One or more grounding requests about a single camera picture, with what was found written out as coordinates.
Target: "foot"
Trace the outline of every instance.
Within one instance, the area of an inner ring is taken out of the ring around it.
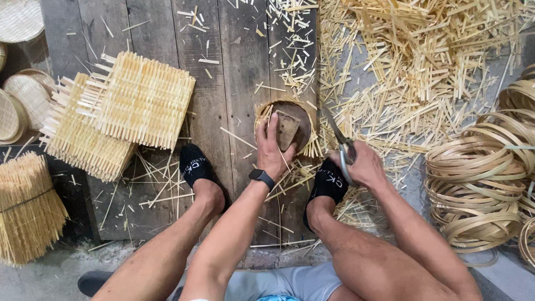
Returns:
[[[197,198],[206,200],[207,209],[213,209],[219,214],[230,206],[228,193],[198,146],[191,143],[183,146],[180,150],[179,168]]]
[[[342,201],[348,186],[349,185],[346,179],[344,179],[340,168],[338,168],[331,159],[326,158],[316,173],[314,187],[312,188],[307,208],[303,214],[304,225],[310,231],[315,232],[310,228],[309,219],[307,217],[309,211],[308,208],[316,207],[316,205],[310,206],[310,204],[313,203],[312,201],[314,201],[314,203],[320,202],[322,205],[319,206],[319,208],[328,208],[332,216],[335,206]],[[314,212],[311,212],[311,214],[313,214],[310,215],[311,217],[315,216]]]

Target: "scissor handle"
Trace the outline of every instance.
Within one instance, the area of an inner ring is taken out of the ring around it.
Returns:
[[[346,179],[349,185],[353,187],[358,187],[358,184],[353,182],[353,179],[351,179],[351,176],[349,175],[349,171],[347,170],[347,165],[349,163],[347,162],[347,159],[350,159],[350,158],[348,158],[348,154],[346,153],[346,150],[344,149],[343,144],[340,144],[339,147],[340,147],[340,169],[342,170],[343,177]]]

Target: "round woven tray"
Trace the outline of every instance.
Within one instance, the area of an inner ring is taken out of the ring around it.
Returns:
[[[29,116],[29,129],[38,131],[50,109],[50,97],[41,84],[30,76],[13,75],[4,83],[4,90],[17,98]]]
[[[28,119],[20,102],[0,89],[0,145],[16,142],[26,132]]]
[[[43,29],[39,0],[0,1],[0,42],[28,41],[38,36]]]
[[[0,43],[0,71],[4,69],[7,57],[7,46],[4,43]]]
[[[56,83],[54,82],[54,79],[48,75],[48,73],[44,72],[43,70],[35,69],[35,68],[29,68],[20,70],[17,72],[17,74],[27,75],[38,81],[41,86],[48,92],[48,96],[50,96],[50,100],[52,100],[52,92],[56,91]]]

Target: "woven bamboo panel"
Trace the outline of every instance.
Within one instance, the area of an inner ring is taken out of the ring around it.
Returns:
[[[4,43],[0,43],[0,71],[4,69],[7,58],[7,46]]]
[[[4,83],[4,90],[15,96],[28,112],[29,129],[38,131],[50,109],[47,91],[35,79],[20,74],[10,76]]]
[[[62,235],[67,211],[44,156],[29,152],[0,165],[0,259],[23,265]]]
[[[89,125],[90,117],[77,114],[88,75],[78,73],[75,80],[63,78],[54,92],[57,102],[50,110],[41,132],[45,151],[105,182],[117,179],[137,145],[104,135]]]
[[[93,109],[79,112],[94,117],[93,125],[104,134],[173,149],[195,78],[187,71],[131,52],[121,52],[116,59],[103,58],[113,67],[97,65],[109,74],[92,74],[97,79],[88,80],[82,101]]]
[[[22,104],[0,89],[0,145],[16,142],[28,128],[28,117]]]
[[[43,86],[43,88],[48,92],[48,96],[50,96],[50,99],[52,99],[52,92],[56,90],[56,83],[48,73],[44,72],[43,70],[28,68],[20,70],[19,72],[17,72],[17,74],[27,75],[38,81],[41,86]]]
[[[0,1],[0,42],[28,41],[38,36],[43,29],[39,0]]]

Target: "black shoe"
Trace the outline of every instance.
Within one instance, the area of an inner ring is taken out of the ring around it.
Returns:
[[[113,272],[91,271],[83,274],[78,279],[78,289],[88,297],[93,297],[98,290],[108,281]]]
[[[225,197],[225,208],[223,212],[230,207],[232,203],[227,189],[221,184],[221,181],[213,170],[212,164],[210,164],[210,161],[208,161],[198,146],[188,143],[182,147],[180,150],[179,168],[184,180],[191,188],[193,188],[193,183],[198,179],[207,179],[216,183],[223,191],[223,196]]]
[[[305,227],[310,230],[310,232],[314,231],[312,231],[312,229],[310,229],[310,226],[308,225],[308,203],[310,203],[316,197],[326,195],[328,197],[331,197],[338,205],[343,200],[343,196],[346,194],[348,186],[349,184],[343,177],[342,170],[340,170],[340,168],[338,168],[338,166],[336,166],[336,164],[334,164],[331,159],[326,158],[325,161],[323,161],[322,166],[316,173],[316,177],[314,179],[314,187],[312,188],[310,197],[308,198],[308,202],[304,207],[303,223]]]

